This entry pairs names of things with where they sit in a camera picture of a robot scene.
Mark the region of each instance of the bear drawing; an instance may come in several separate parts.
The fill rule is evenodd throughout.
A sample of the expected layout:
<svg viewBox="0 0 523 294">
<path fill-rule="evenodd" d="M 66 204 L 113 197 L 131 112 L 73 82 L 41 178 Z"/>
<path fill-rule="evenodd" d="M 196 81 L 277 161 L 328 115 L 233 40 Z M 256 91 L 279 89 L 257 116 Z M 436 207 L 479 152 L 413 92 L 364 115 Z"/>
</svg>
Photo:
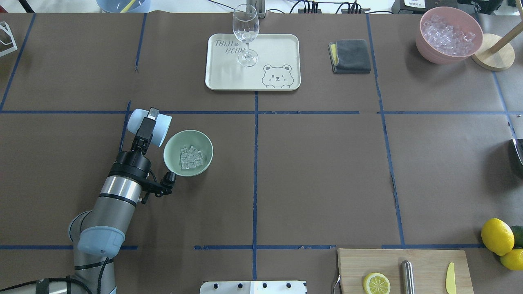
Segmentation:
<svg viewBox="0 0 523 294">
<path fill-rule="evenodd" d="M 265 75 L 261 82 L 266 88 L 290 88 L 290 85 L 294 83 L 294 79 L 291 75 L 291 66 L 288 64 L 282 67 L 273 67 L 267 64 L 263 67 Z"/>
</svg>

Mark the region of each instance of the white metal plate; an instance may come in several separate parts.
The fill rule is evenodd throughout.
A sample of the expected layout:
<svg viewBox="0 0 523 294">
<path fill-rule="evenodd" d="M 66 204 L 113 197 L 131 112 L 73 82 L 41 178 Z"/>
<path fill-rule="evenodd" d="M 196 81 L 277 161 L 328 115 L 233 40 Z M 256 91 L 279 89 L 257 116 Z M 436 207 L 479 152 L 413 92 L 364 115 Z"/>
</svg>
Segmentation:
<svg viewBox="0 0 523 294">
<path fill-rule="evenodd" d="M 259 61 L 252 67 L 243 67 L 238 64 L 237 57 L 246 45 L 234 34 L 212 35 L 207 45 L 207 87 L 212 90 L 292 91 L 300 86 L 300 49 L 295 35 L 259 34 L 249 46 L 258 53 Z M 284 78 L 276 80 L 273 75 Z"/>
<path fill-rule="evenodd" d="M 304 281 L 222 281 L 205 282 L 200 294 L 306 294 Z"/>
</svg>

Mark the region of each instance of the wooden cutting board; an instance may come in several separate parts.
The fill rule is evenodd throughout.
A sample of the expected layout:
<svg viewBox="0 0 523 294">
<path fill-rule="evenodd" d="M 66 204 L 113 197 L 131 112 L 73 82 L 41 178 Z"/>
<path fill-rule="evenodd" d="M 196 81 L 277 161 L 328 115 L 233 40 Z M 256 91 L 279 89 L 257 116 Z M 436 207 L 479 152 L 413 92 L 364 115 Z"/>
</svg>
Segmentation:
<svg viewBox="0 0 523 294">
<path fill-rule="evenodd" d="M 445 279 L 450 262 L 455 264 L 457 294 L 474 294 L 465 251 L 338 249 L 342 293 L 365 294 L 363 279 L 369 273 L 382 273 L 391 283 L 391 294 L 404 293 L 401 262 L 412 263 L 417 294 L 447 294 Z"/>
</svg>

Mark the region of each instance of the champagne flute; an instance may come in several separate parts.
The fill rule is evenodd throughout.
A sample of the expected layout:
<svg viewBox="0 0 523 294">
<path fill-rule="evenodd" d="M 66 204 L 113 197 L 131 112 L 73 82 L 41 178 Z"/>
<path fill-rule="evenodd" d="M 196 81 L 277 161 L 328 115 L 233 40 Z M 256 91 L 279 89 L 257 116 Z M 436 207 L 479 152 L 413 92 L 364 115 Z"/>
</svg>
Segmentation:
<svg viewBox="0 0 523 294">
<path fill-rule="evenodd" d="M 247 51 L 238 55 L 238 63 L 244 67 L 254 66 L 258 62 L 258 53 L 249 50 L 249 43 L 256 39 L 260 30 L 256 8 L 250 4 L 239 5 L 234 10 L 232 29 L 236 38 L 247 44 Z"/>
</svg>

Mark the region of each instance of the glass stem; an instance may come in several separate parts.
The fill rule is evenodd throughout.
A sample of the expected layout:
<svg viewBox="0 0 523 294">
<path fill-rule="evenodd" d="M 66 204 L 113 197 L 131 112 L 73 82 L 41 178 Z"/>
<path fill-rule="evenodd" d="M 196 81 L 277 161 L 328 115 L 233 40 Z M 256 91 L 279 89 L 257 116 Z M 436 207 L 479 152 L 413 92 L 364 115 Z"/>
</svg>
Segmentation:
<svg viewBox="0 0 523 294">
<path fill-rule="evenodd" d="M 246 58 L 251 58 L 251 53 L 249 52 L 249 43 L 247 43 L 247 52 L 245 53 Z"/>
</svg>

